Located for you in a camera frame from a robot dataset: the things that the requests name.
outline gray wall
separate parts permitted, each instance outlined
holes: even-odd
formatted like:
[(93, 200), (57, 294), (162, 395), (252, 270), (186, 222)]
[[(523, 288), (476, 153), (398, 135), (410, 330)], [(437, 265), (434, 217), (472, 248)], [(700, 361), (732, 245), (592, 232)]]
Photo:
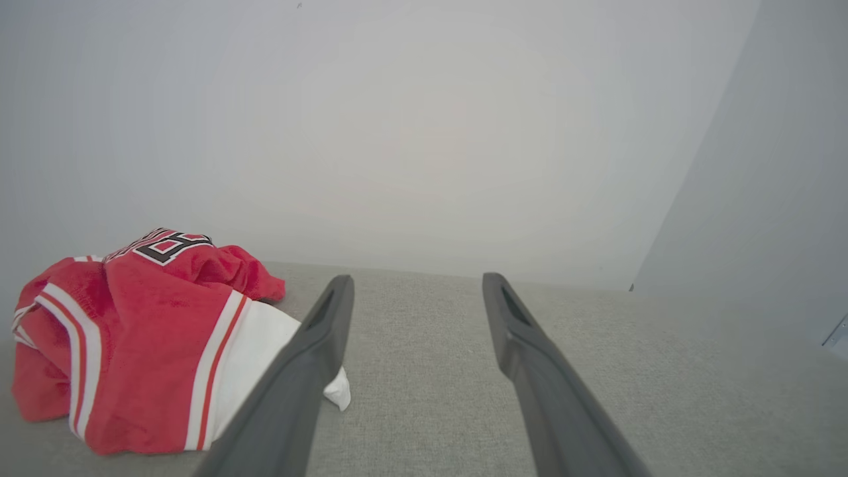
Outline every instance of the gray wall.
[(848, 3), (763, 3), (635, 291), (848, 312)]
[(626, 289), (758, 3), (0, 0), (0, 309), (158, 226)]

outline gray textured fabric surface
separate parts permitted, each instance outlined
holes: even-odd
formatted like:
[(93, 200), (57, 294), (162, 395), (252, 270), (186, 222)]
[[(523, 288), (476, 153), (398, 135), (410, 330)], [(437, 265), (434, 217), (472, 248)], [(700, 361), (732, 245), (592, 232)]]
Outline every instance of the gray textured fabric surface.
[[(327, 282), (356, 286), (353, 401), (321, 407), (310, 475), (532, 475), (480, 279), (268, 264), (302, 319)], [(848, 363), (767, 317), (707, 301), (514, 283), (656, 475), (848, 474)], [(12, 343), (0, 345), (11, 382)], [(28, 424), (0, 393), (0, 472), (188, 476), (200, 452), (99, 457), (64, 420)]]

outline clothing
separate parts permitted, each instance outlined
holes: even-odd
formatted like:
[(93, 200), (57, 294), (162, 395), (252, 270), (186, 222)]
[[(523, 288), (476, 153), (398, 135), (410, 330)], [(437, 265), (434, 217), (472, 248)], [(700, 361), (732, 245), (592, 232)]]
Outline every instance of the clothing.
[(255, 301), (284, 294), (243, 249), (164, 228), (102, 260), (64, 259), (14, 315), (20, 412), (69, 415), (99, 454), (209, 449), (297, 330)]

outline white fabric corner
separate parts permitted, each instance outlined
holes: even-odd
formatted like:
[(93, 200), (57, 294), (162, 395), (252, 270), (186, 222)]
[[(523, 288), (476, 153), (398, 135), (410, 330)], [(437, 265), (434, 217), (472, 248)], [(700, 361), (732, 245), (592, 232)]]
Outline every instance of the white fabric corner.
[[(221, 382), (215, 409), (215, 434), (218, 439), (247, 399), (250, 391), (283, 346), (298, 331), (300, 322), (259, 301), (250, 304), (248, 314), (230, 338), (232, 347), (221, 364)], [(341, 368), (338, 376), (324, 389), (324, 396), (344, 411), (350, 404), (350, 382)]]

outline red fabric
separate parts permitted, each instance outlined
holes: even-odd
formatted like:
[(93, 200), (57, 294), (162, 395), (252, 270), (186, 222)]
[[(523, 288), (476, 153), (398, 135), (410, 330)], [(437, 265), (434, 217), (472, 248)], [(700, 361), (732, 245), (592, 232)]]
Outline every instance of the red fabric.
[[(70, 413), (71, 430), (99, 454), (208, 448), (220, 354), (245, 304), (280, 300), (285, 283), (239, 247), (168, 229), (95, 260), (64, 259), (21, 292), (12, 386), (21, 415)], [(213, 334), (216, 324), (226, 332)], [(202, 355), (214, 357), (211, 370)]]

